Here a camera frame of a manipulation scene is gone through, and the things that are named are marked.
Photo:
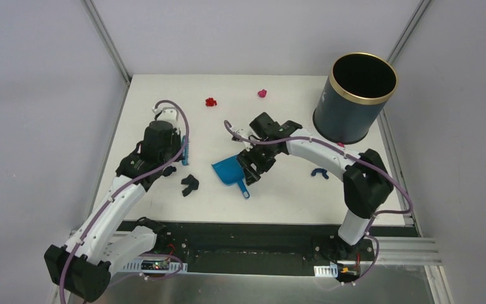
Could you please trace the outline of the blue plastic dustpan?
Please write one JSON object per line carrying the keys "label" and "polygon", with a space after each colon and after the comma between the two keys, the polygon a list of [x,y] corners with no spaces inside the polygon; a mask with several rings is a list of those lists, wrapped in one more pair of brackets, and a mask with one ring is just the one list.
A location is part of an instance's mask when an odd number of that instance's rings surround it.
{"label": "blue plastic dustpan", "polygon": [[247,190],[244,180],[244,171],[240,163],[237,161],[237,155],[218,161],[211,166],[224,185],[232,186],[236,184],[239,187],[242,196],[246,200],[250,198],[250,193]]}

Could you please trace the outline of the blue hand brush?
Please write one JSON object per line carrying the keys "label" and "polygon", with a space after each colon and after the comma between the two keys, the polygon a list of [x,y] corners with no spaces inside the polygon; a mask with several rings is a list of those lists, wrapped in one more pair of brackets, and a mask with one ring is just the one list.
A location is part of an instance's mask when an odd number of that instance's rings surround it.
{"label": "blue hand brush", "polygon": [[183,152],[182,152],[182,161],[181,164],[183,166],[188,166],[189,165],[189,140],[187,136],[182,137],[182,147],[183,147]]}

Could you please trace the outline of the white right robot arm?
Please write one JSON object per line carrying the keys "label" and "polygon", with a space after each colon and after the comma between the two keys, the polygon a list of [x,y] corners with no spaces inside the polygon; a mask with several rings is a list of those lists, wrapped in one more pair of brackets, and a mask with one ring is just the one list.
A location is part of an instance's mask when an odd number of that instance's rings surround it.
{"label": "white right robot arm", "polygon": [[394,188],[376,151],[349,151],[313,137],[297,122],[288,120],[279,124],[266,112],[258,115],[246,129],[236,129],[228,121],[224,124],[234,139],[244,143],[237,161],[248,186],[272,168],[279,154],[302,158],[336,176],[343,184],[347,213],[333,239],[334,252],[344,260],[358,253],[359,242],[372,216]]}

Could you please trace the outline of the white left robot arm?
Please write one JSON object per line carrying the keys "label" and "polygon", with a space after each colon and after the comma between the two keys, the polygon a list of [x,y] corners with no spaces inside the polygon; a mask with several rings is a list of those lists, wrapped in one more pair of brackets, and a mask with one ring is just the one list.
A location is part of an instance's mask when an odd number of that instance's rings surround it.
{"label": "white left robot arm", "polygon": [[67,293],[86,302],[96,301],[126,263],[146,251],[160,256],[167,250],[167,238],[143,226],[114,243],[110,239],[163,170],[181,160],[183,150],[177,119],[152,121],[143,140],[121,160],[103,203],[64,245],[48,247],[44,260],[53,283],[59,287],[61,303],[66,303]]}

